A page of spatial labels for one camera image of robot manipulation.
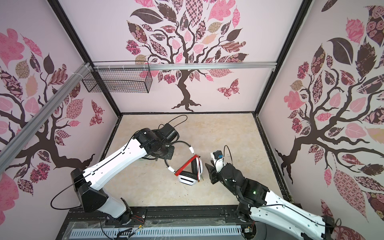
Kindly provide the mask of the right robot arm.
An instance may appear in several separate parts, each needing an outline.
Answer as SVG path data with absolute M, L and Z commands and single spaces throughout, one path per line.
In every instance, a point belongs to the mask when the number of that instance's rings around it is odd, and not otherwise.
M 298 240 L 330 240 L 336 221 L 330 216 L 311 214 L 284 200 L 265 185 L 245 178 L 232 164 L 206 164 L 212 184 L 221 183 L 238 200 L 238 218 L 260 222 Z

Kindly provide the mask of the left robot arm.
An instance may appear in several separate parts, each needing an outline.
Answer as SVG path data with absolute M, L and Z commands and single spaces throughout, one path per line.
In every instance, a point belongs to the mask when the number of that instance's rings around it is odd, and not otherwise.
M 174 154 L 172 141 L 179 137 L 170 124 L 158 130 L 141 129 L 116 152 L 84 170 L 71 172 L 72 187 L 86 213 L 101 212 L 122 225 L 133 218 L 133 211 L 124 199 L 116 199 L 104 191 L 104 186 L 118 173 L 139 159 L 170 160 Z

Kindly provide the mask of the black white headphones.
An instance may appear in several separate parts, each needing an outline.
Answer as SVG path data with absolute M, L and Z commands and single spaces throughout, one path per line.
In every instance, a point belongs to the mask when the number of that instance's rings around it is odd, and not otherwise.
M 180 183 L 193 186 L 203 179 L 203 161 L 201 157 L 195 153 L 194 148 L 187 142 L 175 141 L 169 145 L 174 146 L 179 143 L 184 144 L 189 148 L 192 153 L 192 157 L 177 170 L 169 165 L 168 160 L 164 160 L 164 162 L 167 169 L 178 178 Z

